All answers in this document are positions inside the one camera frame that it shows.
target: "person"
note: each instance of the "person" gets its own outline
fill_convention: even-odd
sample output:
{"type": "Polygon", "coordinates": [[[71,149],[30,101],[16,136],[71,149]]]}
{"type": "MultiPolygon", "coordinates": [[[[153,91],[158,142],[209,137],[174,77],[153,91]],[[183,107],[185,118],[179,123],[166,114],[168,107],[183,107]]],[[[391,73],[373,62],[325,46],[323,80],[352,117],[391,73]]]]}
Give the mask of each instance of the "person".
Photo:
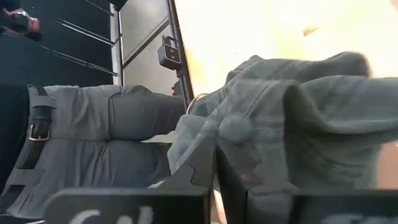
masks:
{"type": "Polygon", "coordinates": [[[29,35],[40,32],[40,21],[31,17],[21,7],[21,0],[0,0],[1,31],[12,35],[29,35]]]}
{"type": "Polygon", "coordinates": [[[170,144],[183,99],[139,85],[0,85],[0,209],[42,218],[69,187],[148,187],[170,175],[170,144]]]}

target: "trouser leg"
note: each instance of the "trouser leg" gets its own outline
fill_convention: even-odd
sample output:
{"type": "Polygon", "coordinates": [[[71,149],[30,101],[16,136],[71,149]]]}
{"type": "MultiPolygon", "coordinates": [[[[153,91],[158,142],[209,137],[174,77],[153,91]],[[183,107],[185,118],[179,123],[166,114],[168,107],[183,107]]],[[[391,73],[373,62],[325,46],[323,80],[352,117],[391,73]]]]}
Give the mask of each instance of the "trouser leg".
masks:
{"type": "Polygon", "coordinates": [[[110,132],[113,139],[144,141],[173,131],[185,114],[183,98],[153,93],[143,86],[110,101],[110,132]]]}

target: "gray plaid fabric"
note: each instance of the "gray plaid fabric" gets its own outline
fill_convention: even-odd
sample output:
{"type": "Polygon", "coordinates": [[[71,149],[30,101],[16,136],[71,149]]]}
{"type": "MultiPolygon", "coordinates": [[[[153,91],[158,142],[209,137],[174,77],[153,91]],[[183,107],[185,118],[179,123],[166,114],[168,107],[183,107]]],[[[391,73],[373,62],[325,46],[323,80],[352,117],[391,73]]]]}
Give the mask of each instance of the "gray plaid fabric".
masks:
{"type": "Polygon", "coordinates": [[[398,136],[398,78],[368,74],[364,57],[351,52],[319,62],[253,56],[180,119],[171,171],[212,136],[259,161],[265,182],[374,187],[380,145],[398,136]]]}

